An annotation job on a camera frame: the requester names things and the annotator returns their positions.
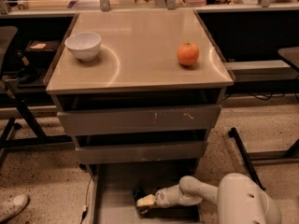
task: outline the metal frame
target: metal frame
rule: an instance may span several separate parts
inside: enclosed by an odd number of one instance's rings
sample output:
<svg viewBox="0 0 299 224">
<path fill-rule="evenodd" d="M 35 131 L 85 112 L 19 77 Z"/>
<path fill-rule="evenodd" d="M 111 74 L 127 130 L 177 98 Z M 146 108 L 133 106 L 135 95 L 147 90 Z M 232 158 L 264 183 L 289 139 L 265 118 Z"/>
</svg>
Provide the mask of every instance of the metal frame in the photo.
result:
<svg viewBox="0 0 299 224">
<path fill-rule="evenodd" d="M 0 0 L 0 15 L 8 14 L 8 12 L 11 10 L 8 3 L 6 3 L 6 0 Z"/>
<path fill-rule="evenodd" d="M 36 138 L 23 138 L 10 140 L 9 137 L 11 134 L 19 130 L 21 125 L 15 122 L 14 118 L 9 119 L 6 128 L 1 134 L 0 137 L 0 150 L 1 148 L 9 148 L 9 147 L 25 147 L 25 146 L 36 146 L 36 145 L 46 145 L 46 144 L 57 144 L 57 143 L 65 143 L 72 142 L 71 137 L 66 135 L 54 135 L 48 136 L 45 134 L 39 123 L 37 122 L 35 116 L 32 114 L 28 105 L 24 101 L 24 97 L 15 95 L 13 90 L 6 86 L 7 96 L 14 104 L 16 109 L 19 111 L 21 116 L 25 119 L 31 130 L 35 133 Z"/>
<path fill-rule="evenodd" d="M 231 138 L 235 139 L 245 165 L 249 170 L 251 179 L 257 185 L 259 185 L 261 189 L 265 188 L 263 187 L 258 175 L 256 174 L 253 164 L 279 164 L 299 161 L 299 139 L 288 150 L 248 153 L 236 128 L 232 128 L 231 131 L 228 132 L 228 134 Z"/>
</svg>

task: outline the speckled floor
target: speckled floor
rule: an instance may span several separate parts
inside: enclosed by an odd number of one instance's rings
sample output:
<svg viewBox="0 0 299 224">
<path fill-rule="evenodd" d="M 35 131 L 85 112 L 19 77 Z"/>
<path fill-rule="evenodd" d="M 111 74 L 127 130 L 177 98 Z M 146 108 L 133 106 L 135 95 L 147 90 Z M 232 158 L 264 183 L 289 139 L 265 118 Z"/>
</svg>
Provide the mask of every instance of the speckled floor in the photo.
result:
<svg viewBox="0 0 299 224">
<path fill-rule="evenodd" d="M 33 136 L 23 120 L 15 137 Z M 64 130 L 56 118 L 39 118 L 47 134 Z M 0 130 L 7 123 L 1 119 Z M 253 97 L 230 97 L 216 127 L 209 136 L 205 156 L 195 176 L 218 185 L 229 173 L 247 175 L 247 169 L 228 131 L 236 127 L 247 151 L 287 149 L 298 139 L 299 104 L 294 95 L 261 101 Z M 90 203 L 93 182 L 79 169 L 79 160 L 72 143 L 42 147 L 7 149 L 0 169 L 0 202 L 19 193 L 27 193 L 31 201 L 9 224 L 79 224 L 82 207 Z M 283 224 L 299 223 L 299 163 L 255 165 L 266 192 L 278 203 Z M 217 209 L 203 201 L 200 204 L 204 223 L 217 223 Z M 89 223 L 89 215 L 83 223 Z"/>
</svg>

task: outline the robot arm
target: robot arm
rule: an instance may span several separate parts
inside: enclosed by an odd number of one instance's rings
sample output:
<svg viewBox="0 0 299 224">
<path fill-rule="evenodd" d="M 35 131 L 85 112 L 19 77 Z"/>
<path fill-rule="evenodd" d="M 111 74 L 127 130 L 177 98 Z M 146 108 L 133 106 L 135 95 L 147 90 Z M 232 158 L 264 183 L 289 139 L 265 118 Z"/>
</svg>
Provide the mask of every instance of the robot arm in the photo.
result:
<svg viewBox="0 0 299 224">
<path fill-rule="evenodd" d="M 251 179 L 229 174 L 214 187 L 192 176 L 183 176 L 179 184 L 159 189 L 155 195 L 137 200 L 141 213 L 151 208 L 175 205 L 197 205 L 206 200 L 218 207 L 219 224 L 281 224 L 281 214 L 275 202 Z"/>
</svg>

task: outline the white sneaker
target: white sneaker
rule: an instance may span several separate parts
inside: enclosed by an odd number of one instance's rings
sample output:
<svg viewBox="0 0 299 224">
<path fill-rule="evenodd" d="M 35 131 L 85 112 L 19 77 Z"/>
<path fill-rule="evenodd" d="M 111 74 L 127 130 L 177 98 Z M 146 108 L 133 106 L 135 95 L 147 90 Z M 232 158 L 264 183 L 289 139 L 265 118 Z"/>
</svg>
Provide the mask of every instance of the white sneaker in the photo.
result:
<svg viewBox="0 0 299 224">
<path fill-rule="evenodd" d="M 22 194 L 0 204 L 0 223 L 18 215 L 28 203 L 29 197 Z"/>
</svg>

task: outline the countertop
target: countertop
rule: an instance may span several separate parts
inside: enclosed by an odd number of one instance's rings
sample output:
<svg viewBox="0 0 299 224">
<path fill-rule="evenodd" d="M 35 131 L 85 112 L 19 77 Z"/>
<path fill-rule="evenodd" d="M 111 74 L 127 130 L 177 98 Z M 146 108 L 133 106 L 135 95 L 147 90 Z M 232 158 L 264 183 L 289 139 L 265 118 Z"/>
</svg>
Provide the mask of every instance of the countertop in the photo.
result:
<svg viewBox="0 0 299 224">
<path fill-rule="evenodd" d="M 98 56 L 77 60 L 64 48 L 49 94 L 226 87 L 233 84 L 192 9 L 80 13 L 73 33 L 102 36 Z M 197 63 L 178 63 L 181 43 L 200 49 Z"/>
</svg>

